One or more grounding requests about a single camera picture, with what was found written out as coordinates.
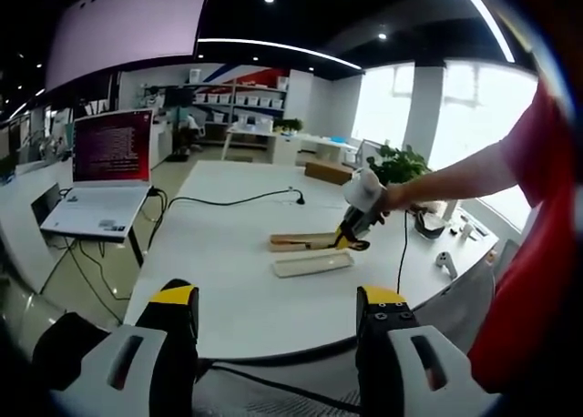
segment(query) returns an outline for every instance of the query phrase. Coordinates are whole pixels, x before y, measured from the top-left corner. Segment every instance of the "cardboard box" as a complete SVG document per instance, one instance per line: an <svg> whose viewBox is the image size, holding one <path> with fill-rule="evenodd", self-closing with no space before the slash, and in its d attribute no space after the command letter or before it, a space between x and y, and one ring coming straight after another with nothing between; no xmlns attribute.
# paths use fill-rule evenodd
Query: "cardboard box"
<svg viewBox="0 0 583 417"><path fill-rule="evenodd" d="M343 185L353 177L353 169L335 162L314 160L306 163L303 174L334 185Z"/></svg>

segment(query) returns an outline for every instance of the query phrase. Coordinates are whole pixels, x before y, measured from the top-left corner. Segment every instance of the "floor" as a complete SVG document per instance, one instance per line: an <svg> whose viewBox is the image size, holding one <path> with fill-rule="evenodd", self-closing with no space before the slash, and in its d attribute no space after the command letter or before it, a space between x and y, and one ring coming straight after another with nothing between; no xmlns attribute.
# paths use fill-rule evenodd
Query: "floor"
<svg viewBox="0 0 583 417"><path fill-rule="evenodd" d="M172 199L197 161L219 160L220 152L219 147L206 147L203 152L191 155L188 162L164 162L152 171L152 183L157 188L164 189L169 199ZM310 154L301 153L298 164L303 165L309 158ZM242 162L267 161L264 151L244 148L230 149L228 159ZM158 217L159 206L157 198L150 198L134 225L139 245L145 255L148 254L146 252L148 238L154 225L152 220ZM124 245L106 244L103 258L99 254L97 243L84 242L83 248L90 257L100 263L104 279L115 293L115 297L122 300L114 299L100 277L99 267L81 253L79 246L73 248L73 256L71 253L63 256L40 296L23 290L17 282L11 280L9 285L0 288L2 290L0 313L12 339L18 343L27 358L32 356L42 333L66 311L77 312L108 330L118 325L118 319L123 320L128 307L128 298L139 273L131 247L128 242ZM80 269L108 309L89 288Z"/></svg>

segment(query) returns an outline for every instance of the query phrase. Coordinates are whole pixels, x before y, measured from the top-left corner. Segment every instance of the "projection screen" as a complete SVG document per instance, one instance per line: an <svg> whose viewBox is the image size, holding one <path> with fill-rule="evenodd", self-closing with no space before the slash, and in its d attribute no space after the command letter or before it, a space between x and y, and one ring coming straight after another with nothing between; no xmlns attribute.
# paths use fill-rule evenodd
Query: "projection screen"
<svg viewBox="0 0 583 417"><path fill-rule="evenodd" d="M80 0L62 15L46 71L50 91L140 60L191 56L205 0Z"/></svg>

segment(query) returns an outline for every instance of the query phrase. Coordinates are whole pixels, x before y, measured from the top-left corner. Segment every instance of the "small plant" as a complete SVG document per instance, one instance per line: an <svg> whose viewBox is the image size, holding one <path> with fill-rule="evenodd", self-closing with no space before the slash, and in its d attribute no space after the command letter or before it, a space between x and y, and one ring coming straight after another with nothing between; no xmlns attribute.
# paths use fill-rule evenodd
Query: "small plant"
<svg viewBox="0 0 583 417"><path fill-rule="evenodd" d="M415 153L411 146L406 146L405 150L382 146L378 153L382 158L380 165L374 157L367 158L366 162L382 185L405 183L429 171L425 159Z"/></svg>
<svg viewBox="0 0 583 417"><path fill-rule="evenodd" d="M292 131L299 132L300 130L303 129L303 123L298 118L294 119L277 118L273 121L273 128L280 129L284 132Z"/></svg>

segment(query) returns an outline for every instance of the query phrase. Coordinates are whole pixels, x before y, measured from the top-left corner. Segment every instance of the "red shirt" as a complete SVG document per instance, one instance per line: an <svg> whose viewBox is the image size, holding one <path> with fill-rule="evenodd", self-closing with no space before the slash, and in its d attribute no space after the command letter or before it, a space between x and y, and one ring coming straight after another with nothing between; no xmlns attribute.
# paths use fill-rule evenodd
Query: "red shirt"
<svg viewBox="0 0 583 417"><path fill-rule="evenodd" d="M500 144L530 206L527 239L496 288L468 356L474 378L500 392L534 356L575 268L574 151L568 125L543 85Z"/></svg>

